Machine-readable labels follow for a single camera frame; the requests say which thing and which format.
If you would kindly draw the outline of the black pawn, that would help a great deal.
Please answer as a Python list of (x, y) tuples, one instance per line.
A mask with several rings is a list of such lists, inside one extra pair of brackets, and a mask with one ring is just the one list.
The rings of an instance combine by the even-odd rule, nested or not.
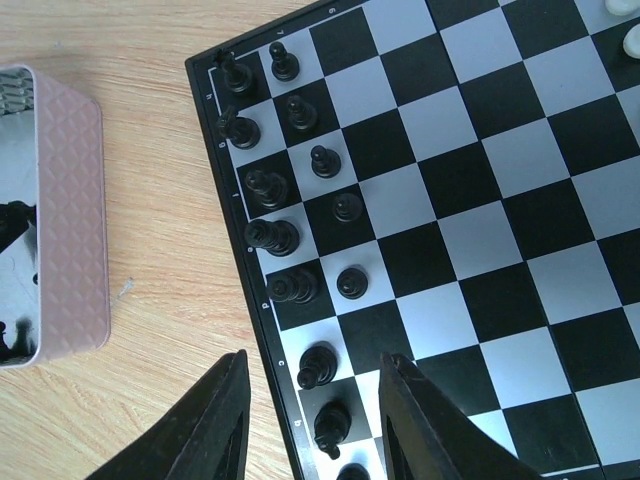
[(284, 44), (275, 41), (269, 45), (269, 54), (271, 56), (271, 71), (273, 76), (282, 82), (294, 80), (300, 72), (298, 58), (290, 53)]
[(290, 125), (300, 132), (315, 128), (318, 115), (316, 108), (299, 95), (289, 96), (286, 102)]
[(312, 172), (319, 178), (333, 178), (341, 170), (342, 162), (339, 154), (322, 145), (316, 145), (311, 149), (310, 158)]
[(346, 268), (336, 280), (339, 294), (348, 300), (361, 298), (367, 292), (368, 285), (369, 280), (366, 272), (357, 267)]
[(351, 223), (360, 218), (363, 212), (363, 202), (358, 195), (353, 193), (341, 193), (336, 195), (332, 212), (334, 217), (342, 223)]

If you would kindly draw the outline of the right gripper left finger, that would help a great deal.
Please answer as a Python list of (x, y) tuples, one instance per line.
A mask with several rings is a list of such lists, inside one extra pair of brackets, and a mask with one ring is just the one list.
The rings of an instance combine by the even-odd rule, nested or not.
[(247, 353), (227, 353), (147, 432), (89, 477), (243, 479), (249, 413)]

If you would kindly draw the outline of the black bishop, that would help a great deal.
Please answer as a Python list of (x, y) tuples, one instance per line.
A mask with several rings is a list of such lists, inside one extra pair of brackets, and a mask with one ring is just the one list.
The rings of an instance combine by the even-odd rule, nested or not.
[(337, 374), (338, 355), (328, 342), (319, 342), (308, 347), (299, 360), (296, 377), (298, 386), (303, 390), (312, 390), (329, 384)]

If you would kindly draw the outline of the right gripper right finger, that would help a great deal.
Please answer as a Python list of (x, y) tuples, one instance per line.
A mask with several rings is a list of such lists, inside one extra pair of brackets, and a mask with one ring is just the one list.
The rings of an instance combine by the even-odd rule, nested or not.
[(538, 479), (407, 357), (381, 355), (379, 404), (390, 479)]

